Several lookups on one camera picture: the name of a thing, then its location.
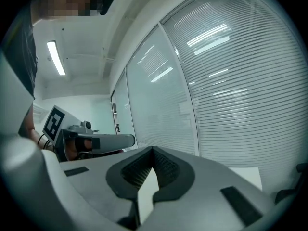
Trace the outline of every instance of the horizontal blinds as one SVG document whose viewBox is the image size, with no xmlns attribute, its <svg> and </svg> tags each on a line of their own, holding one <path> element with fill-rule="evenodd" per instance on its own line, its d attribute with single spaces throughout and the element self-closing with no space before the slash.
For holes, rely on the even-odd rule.
<svg viewBox="0 0 308 231">
<path fill-rule="evenodd" d="M 259 0 L 196 0 L 164 23 L 190 83 L 203 157 L 258 167 L 267 193 L 307 159 L 307 62 Z"/>
<path fill-rule="evenodd" d="M 192 109 L 174 52 L 156 29 L 127 66 L 128 93 L 138 146 L 195 154 Z"/>
</svg>

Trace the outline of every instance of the ceiling light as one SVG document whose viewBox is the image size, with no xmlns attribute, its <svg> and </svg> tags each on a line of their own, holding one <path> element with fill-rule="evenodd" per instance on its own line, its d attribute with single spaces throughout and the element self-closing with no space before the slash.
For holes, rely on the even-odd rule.
<svg viewBox="0 0 308 231">
<path fill-rule="evenodd" d="M 208 45 L 205 45 L 205 46 L 202 47 L 201 49 L 195 51 L 194 54 L 195 54 L 195 55 L 199 55 L 199 54 L 201 54 L 202 52 L 205 52 L 205 51 L 207 51 L 207 50 L 209 50 L 209 49 L 211 49 L 211 48 L 213 48 L 213 47 L 215 47 L 215 46 L 217 46 L 217 45 L 219 45 L 219 44 L 222 44 L 222 43 L 224 43 L 224 42 L 227 42 L 227 41 L 229 41 L 229 40 L 230 40 L 229 36 L 224 37 L 224 38 L 221 38 L 221 39 L 218 39 L 218 40 L 214 41 L 213 43 L 210 43 L 210 44 L 208 44 Z"/>
<path fill-rule="evenodd" d="M 167 73 L 169 73 L 173 68 L 170 67 L 167 70 L 165 70 L 163 73 L 161 73 L 160 75 L 158 75 L 157 77 L 155 77 L 154 79 L 151 80 L 151 82 L 155 82 L 158 79 L 160 79 L 162 76 L 166 75 Z"/>
<path fill-rule="evenodd" d="M 225 69 L 225 70 L 219 71 L 219 72 L 214 73 L 214 74 L 212 74 L 212 75 L 209 75 L 209 77 L 211 77 L 211 76 L 213 76 L 213 75 L 218 75 L 218 74 L 220 74 L 220 73 L 222 73 L 222 72 L 225 72 L 225 71 L 228 71 L 228 69 Z"/>
<path fill-rule="evenodd" d="M 50 41 L 47 43 L 51 58 L 53 60 L 54 65 L 56 66 L 59 75 L 65 75 L 65 71 L 62 67 L 60 57 L 57 51 L 56 41 Z"/>
<path fill-rule="evenodd" d="M 155 45 L 152 45 L 152 46 L 150 47 L 150 49 L 148 49 L 148 51 L 145 53 L 144 57 L 137 63 L 138 65 L 145 59 L 146 55 L 150 52 L 151 49 L 153 49 L 154 46 L 155 46 Z"/>
<path fill-rule="evenodd" d="M 196 43 L 208 38 L 209 36 L 211 36 L 215 33 L 221 32 L 225 29 L 227 29 L 227 25 L 222 24 L 220 26 L 217 26 L 217 27 L 205 32 L 205 33 L 200 34 L 199 36 L 197 36 L 197 37 L 193 38 L 192 40 L 188 41 L 187 44 L 188 44 L 189 47 L 191 47 L 191 46 L 195 45 Z"/>
</svg>

